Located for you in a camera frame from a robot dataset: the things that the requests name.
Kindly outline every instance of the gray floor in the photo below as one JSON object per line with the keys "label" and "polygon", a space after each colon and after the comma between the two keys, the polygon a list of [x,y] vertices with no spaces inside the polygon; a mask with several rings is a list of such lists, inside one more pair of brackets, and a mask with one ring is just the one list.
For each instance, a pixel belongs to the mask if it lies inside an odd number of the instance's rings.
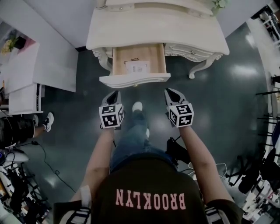
{"label": "gray floor", "polygon": [[[263,140],[257,133],[267,128],[256,119],[267,112],[266,98],[255,96],[266,91],[266,79],[259,52],[247,41],[248,35],[247,25],[236,30],[227,38],[230,55],[197,72],[194,80],[188,79],[187,74],[195,63],[182,57],[166,57],[167,71],[171,73],[168,82],[121,89],[126,116],[122,130],[115,133],[116,142],[128,127],[133,103],[141,101],[150,126],[150,141],[165,150],[167,139],[179,135],[165,115],[163,91],[170,87],[184,93],[192,103],[195,111],[192,127],[217,163],[230,167],[237,155],[254,154],[257,143]],[[43,99],[43,110],[54,112],[55,122],[52,130],[37,141],[44,146],[47,161],[75,190],[101,131],[98,107],[112,91],[98,80],[105,75],[108,71],[99,65],[92,52],[80,52],[77,92],[47,88]],[[50,203],[68,201],[73,193],[43,163],[43,151],[36,146],[22,149],[30,157],[28,168],[36,174]]]}

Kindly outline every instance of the white vanity table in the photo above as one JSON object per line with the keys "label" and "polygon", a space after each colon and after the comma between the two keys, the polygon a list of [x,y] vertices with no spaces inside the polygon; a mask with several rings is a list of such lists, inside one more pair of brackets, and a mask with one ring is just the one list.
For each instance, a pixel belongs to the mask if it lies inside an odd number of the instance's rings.
{"label": "white vanity table", "polygon": [[[201,62],[189,72],[208,68],[229,49],[211,10],[197,0],[107,0],[95,9],[87,39],[110,75],[100,81],[112,88],[167,81],[165,56]],[[148,61],[146,74],[130,73],[127,61]]]}

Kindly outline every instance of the shoe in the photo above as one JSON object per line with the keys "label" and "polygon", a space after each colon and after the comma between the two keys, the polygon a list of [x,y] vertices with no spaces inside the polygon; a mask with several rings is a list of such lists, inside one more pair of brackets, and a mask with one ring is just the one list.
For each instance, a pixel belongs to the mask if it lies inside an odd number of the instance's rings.
{"label": "shoe", "polygon": [[39,118],[36,114],[33,115],[33,123],[35,127],[38,127],[39,124]]}
{"label": "shoe", "polygon": [[147,135],[147,138],[150,137],[150,130],[147,128],[147,131],[146,131],[146,135]]}
{"label": "shoe", "polygon": [[52,124],[54,122],[54,116],[53,113],[48,113],[48,116],[43,122],[43,125],[45,126],[45,131],[49,132],[52,128]]}
{"label": "shoe", "polygon": [[142,105],[142,103],[141,102],[135,102],[134,104],[133,104],[133,106],[132,106],[132,112],[134,112],[134,111],[136,111],[136,110],[140,110],[140,111],[142,111],[142,109],[143,109],[143,105]]}

